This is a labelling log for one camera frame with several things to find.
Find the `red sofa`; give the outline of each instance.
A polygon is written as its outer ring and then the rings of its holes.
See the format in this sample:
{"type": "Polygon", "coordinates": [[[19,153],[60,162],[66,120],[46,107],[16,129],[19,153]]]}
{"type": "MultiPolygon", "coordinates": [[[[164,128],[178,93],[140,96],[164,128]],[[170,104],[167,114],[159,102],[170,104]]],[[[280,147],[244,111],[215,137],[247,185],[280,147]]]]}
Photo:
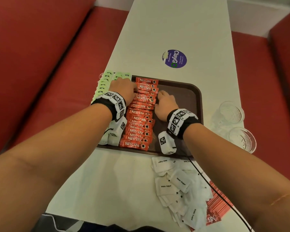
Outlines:
{"type": "MultiPolygon", "coordinates": [[[[93,2],[0,0],[0,150],[11,137],[9,145],[16,145],[88,106],[128,15],[91,9],[93,2]]],[[[271,35],[288,58],[290,45],[275,34],[280,25],[290,24],[282,21],[271,35]]],[[[290,112],[268,41],[236,32],[232,38],[245,127],[257,140],[254,154],[290,179],[290,112]]]]}

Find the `pile of sugar sachets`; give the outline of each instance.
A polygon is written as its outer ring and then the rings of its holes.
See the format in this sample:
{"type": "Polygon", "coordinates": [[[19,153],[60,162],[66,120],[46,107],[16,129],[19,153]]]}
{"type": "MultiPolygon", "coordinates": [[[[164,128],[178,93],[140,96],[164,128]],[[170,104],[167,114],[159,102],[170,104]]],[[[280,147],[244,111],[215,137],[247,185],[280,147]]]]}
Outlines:
{"type": "MultiPolygon", "coordinates": [[[[207,201],[213,198],[210,186],[189,160],[152,157],[156,193],[164,207],[168,207],[179,227],[198,230],[206,226],[207,201]]],[[[196,161],[193,164],[209,182],[196,161]]]]}

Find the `sticker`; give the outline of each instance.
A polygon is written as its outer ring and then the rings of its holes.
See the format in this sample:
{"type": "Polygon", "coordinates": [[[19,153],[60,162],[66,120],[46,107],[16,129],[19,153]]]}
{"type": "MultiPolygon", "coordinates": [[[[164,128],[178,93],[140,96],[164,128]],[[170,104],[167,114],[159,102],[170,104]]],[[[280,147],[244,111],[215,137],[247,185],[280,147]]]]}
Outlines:
{"type": "Polygon", "coordinates": [[[168,50],[162,55],[163,62],[172,68],[181,68],[186,65],[187,58],[183,52],[175,49],[168,50]]]}

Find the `brown tray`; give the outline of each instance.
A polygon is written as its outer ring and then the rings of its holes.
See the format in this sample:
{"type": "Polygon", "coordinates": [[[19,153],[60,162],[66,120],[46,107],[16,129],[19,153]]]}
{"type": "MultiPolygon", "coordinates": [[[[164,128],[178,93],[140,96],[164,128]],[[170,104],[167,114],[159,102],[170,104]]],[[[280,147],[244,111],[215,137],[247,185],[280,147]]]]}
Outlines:
{"type": "MultiPolygon", "coordinates": [[[[137,76],[133,75],[132,81],[135,81],[136,77],[137,76]]],[[[192,84],[159,79],[158,88],[159,90],[165,90],[170,95],[174,95],[179,108],[185,108],[193,112],[194,114],[197,115],[197,117],[201,120],[203,124],[202,95],[198,87],[192,84]]],[[[98,147],[112,149],[112,150],[135,152],[135,153],[141,153],[141,154],[149,154],[149,155],[155,155],[155,156],[168,156],[172,158],[183,158],[186,155],[191,156],[191,153],[187,149],[184,141],[179,140],[179,139],[175,140],[177,152],[172,155],[164,155],[160,149],[158,134],[167,130],[168,123],[160,121],[157,118],[155,112],[153,113],[153,118],[156,120],[156,123],[153,128],[152,143],[149,145],[148,151],[143,151],[143,150],[133,149],[133,148],[121,148],[121,147],[115,147],[115,146],[110,146],[110,145],[98,145],[98,147]]]]}

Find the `white table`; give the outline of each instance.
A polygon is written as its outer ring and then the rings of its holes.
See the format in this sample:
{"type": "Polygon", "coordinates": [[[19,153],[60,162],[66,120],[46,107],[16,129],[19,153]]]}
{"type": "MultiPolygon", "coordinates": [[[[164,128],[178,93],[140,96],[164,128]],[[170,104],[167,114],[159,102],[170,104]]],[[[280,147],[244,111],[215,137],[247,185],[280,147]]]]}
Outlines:
{"type": "MultiPolygon", "coordinates": [[[[223,101],[240,104],[226,0],[135,0],[107,69],[196,85],[204,124],[223,101]],[[164,64],[165,51],[187,57],[182,68],[164,64]]],[[[154,226],[189,231],[173,222],[155,195],[151,156],[97,148],[50,202],[48,213],[132,230],[154,226]]],[[[229,211],[201,231],[247,231],[229,211]]]]}

